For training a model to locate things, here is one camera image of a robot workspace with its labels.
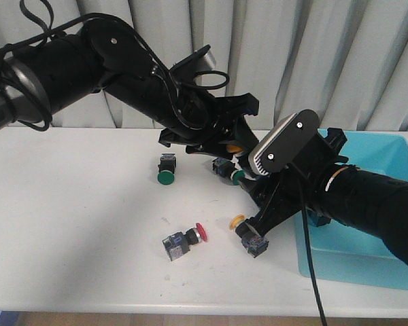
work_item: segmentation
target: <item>floor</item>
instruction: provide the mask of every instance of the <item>floor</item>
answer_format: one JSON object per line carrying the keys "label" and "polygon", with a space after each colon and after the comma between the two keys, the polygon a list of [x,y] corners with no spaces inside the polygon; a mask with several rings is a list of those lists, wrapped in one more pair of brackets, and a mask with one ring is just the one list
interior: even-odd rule
{"label": "floor", "polygon": [[[328,318],[328,326],[408,326],[408,319]],[[320,326],[315,317],[23,312],[17,326]]]}

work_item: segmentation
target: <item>white curtain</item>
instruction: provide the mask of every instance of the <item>white curtain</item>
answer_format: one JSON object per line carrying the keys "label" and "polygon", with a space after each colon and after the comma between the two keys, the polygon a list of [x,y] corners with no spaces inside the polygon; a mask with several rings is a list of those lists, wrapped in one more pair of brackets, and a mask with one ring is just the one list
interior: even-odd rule
{"label": "white curtain", "polygon": [[[38,34],[18,0],[0,0],[0,46]],[[39,0],[27,7],[48,21]],[[322,127],[408,130],[408,0],[50,0],[57,26],[103,12],[134,26],[168,66],[210,44],[230,84],[251,92],[254,129],[302,109]],[[78,30],[78,26],[69,33]],[[218,83],[205,76],[203,83]],[[56,114],[54,126],[161,128],[104,93]]]}

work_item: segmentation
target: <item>table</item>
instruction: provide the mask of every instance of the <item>table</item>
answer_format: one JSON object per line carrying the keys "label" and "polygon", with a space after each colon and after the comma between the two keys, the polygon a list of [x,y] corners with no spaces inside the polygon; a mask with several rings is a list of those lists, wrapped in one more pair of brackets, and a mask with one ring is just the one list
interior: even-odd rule
{"label": "table", "polygon": [[[211,157],[167,149],[158,134],[0,131],[0,310],[317,316],[293,220],[253,259],[228,229],[257,212],[249,196],[213,175]],[[177,170],[165,186],[156,174],[167,152]],[[209,242],[169,261],[162,239],[196,222]],[[318,286],[327,316],[408,317],[408,291]]]}

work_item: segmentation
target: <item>blue bin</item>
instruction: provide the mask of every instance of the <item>blue bin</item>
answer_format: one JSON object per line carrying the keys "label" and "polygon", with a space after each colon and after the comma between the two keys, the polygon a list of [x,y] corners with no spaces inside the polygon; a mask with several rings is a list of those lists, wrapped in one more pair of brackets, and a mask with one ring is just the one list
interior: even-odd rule
{"label": "blue bin", "polygon": [[[345,132],[341,155],[363,170],[408,181],[408,143],[402,136]],[[295,215],[299,272],[309,277],[301,214]],[[395,258],[382,240],[336,221],[310,227],[316,277],[347,283],[408,290],[408,266]]]}

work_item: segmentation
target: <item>white table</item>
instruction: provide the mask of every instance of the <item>white table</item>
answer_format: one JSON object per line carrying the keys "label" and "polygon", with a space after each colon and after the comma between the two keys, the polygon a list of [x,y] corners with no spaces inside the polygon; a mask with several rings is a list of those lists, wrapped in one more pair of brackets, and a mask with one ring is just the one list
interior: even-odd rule
{"label": "white table", "polygon": [[[257,212],[249,196],[158,133],[0,131],[0,310],[317,316],[293,220],[253,259],[228,229]],[[156,180],[164,152],[177,156],[168,186]],[[170,262],[162,239],[195,222],[209,242]],[[408,291],[318,284],[327,316],[408,317]]]}

